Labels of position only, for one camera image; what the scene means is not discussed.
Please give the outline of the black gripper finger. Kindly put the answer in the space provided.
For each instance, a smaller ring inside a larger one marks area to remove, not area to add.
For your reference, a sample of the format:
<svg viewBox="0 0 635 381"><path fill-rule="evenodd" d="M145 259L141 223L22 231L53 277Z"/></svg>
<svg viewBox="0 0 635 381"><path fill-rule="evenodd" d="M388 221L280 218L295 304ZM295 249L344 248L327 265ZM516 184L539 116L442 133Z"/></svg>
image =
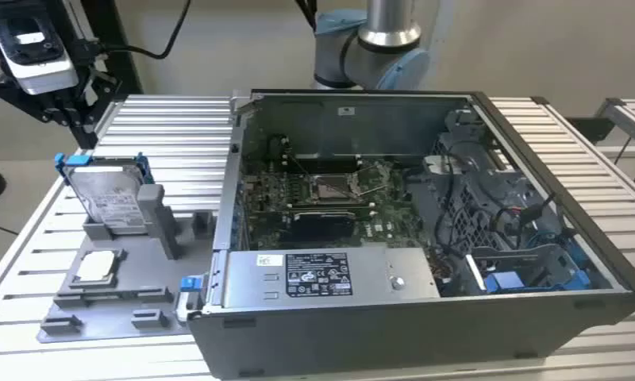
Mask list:
<svg viewBox="0 0 635 381"><path fill-rule="evenodd" d="M91 68L73 90L73 107L69 111L71 132L83 149L92 149L99 141L96 128L113 102L121 81L107 71Z"/></svg>
<svg viewBox="0 0 635 381"><path fill-rule="evenodd" d="M13 77L0 75L0 99L41 122L56 121L68 127L80 127L77 97L80 86L41 94L28 94Z"/></svg>

